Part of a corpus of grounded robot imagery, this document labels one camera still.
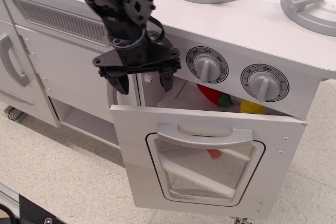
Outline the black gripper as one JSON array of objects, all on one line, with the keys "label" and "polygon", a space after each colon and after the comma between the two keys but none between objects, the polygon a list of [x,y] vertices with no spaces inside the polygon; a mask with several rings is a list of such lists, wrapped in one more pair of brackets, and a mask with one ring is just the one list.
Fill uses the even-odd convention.
[{"label": "black gripper", "polygon": [[95,57],[92,64],[121,94],[129,94],[128,74],[159,72],[165,91],[173,85],[173,73],[181,69],[180,51],[155,43],[144,29],[137,40],[110,37],[113,50]]}]

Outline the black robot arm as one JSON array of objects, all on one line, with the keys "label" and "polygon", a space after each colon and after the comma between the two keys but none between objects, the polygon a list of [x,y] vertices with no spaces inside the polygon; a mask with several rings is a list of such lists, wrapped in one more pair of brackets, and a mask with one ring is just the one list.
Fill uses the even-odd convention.
[{"label": "black robot arm", "polygon": [[94,58],[93,65],[99,75],[121,94],[129,93],[128,75],[158,72],[161,86],[169,91],[173,75],[180,69],[180,52],[176,48],[160,45],[165,36],[152,40],[148,36],[147,23],[159,28],[162,24],[151,16],[153,0],[85,0],[102,19],[113,51]]}]

